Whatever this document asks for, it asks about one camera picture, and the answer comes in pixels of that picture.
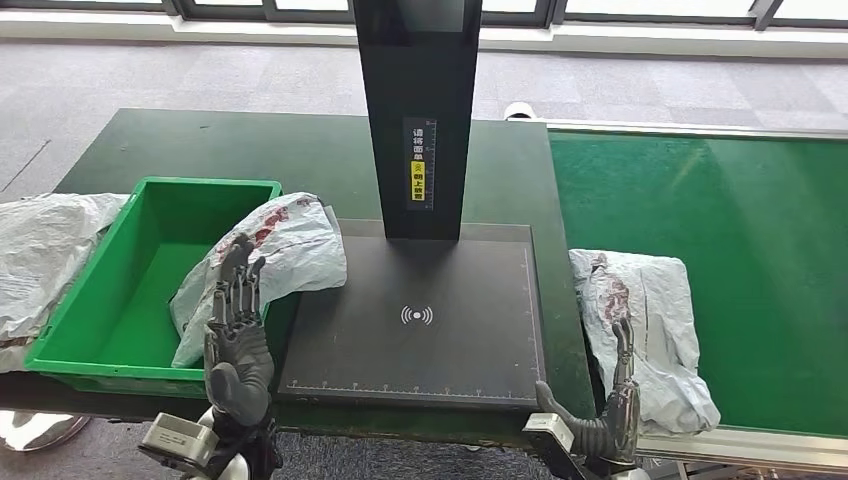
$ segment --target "yellow label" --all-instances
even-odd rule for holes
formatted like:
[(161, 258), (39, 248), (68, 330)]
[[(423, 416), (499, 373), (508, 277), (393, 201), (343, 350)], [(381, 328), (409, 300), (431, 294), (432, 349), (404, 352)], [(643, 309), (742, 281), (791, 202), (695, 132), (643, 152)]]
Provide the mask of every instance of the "yellow label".
[(412, 200), (416, 202), (424, 201), (424, 162), (409, 162), (409, 175), (410, 181), (412, 182), (412, 188), (410, 188), (410, 194), (412, 195)]

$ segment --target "robotic hand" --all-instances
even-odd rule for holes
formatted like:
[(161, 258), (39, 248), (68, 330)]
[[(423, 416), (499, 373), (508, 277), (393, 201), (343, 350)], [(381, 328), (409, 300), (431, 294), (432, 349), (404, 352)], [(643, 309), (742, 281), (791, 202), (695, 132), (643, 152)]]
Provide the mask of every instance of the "robotic hand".
[(156, 417), (139, 449), (194, 480), (266, 480), (281, 459), (268, 387), (274, 361), (257, 311), (265, 257), (249, 265), (253, 244), (240, 234), (221, 264), (204, 339), (206, 396), (197, 423)]
[[(644, 470), (635, 468), (639, 385), (632, 379), (630, 318), (615, 321), (612, 329), (618, 340), (618, 362), (613, 388), (600, 417), (575, 417), (554, 399), (547, 383), (536, 383), (536, 399), (544, 413), (531, 415), (524, 431), (557, 477), (647, 477)], [(578, 468), (570, 453), (586, 457), (583, 468)]]
[(268, 352), (259, 308), (259, 272), (265, 257), (252, 267), (253, 244), (240, 234), (221, 265), (207, 323), (203, 366), (206, 396), (217, 412), (244, 427), (265, 417), (274, 361)]

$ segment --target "plastic bin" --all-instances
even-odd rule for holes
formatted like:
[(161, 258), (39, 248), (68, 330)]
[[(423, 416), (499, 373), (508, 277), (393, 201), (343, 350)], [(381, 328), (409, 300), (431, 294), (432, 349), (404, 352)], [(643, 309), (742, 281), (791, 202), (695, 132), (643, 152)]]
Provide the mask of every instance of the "plastic bin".
[(170, 367), (180, 337), (168, 301), (225, 233), (280, 193), (269, 181), (139, 182), (26, 367), (77, 390), (205, 397), (202, 362)]

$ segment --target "white baseboard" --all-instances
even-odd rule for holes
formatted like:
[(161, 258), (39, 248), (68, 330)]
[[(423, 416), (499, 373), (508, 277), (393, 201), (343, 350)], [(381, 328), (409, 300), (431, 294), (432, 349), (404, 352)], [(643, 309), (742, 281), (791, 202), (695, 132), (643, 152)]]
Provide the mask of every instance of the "white baseboard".
[[(356, 45), (353, 25), (185, 22), (162, 13), (0, 10), (0, 37)], [(848, 58), (848, 31), (743, 26), (587, 24), (484, 28), (485, 50)]]

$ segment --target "plastic mailer bag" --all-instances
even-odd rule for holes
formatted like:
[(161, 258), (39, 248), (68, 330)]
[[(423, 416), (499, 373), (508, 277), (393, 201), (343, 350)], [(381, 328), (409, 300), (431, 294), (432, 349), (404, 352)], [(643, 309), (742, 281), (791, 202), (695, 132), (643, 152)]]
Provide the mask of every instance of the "plastic mailer bag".
[(641, 395), (641, 433), (712, 430), (721, 415), (698, 376), (698, 337), (686, 267), (677, 258), (570, 250), (583, 324), (604, 389), (617, 360), (611, 307), (625, 303), (633, 325), (634, 373)]
[(0, 373), (32, 341), (128, 195), (45, 194), (0, 204)]
[(341, 230), (332, 207), (324, 206), (311, 193), (291, 193), (270, 200), (209, 250), (171, 300), (171, 318), (181, 337), (172, 367), (190, 367), (203, 356), (205, 325), (212, 317), (212, 296), (221, 262), (239, 233), (247, 234), (256, 245), (251, 264), (265, 256), (259, 277), (262, 309), (291, 292), (341, 287), (347, 281)]

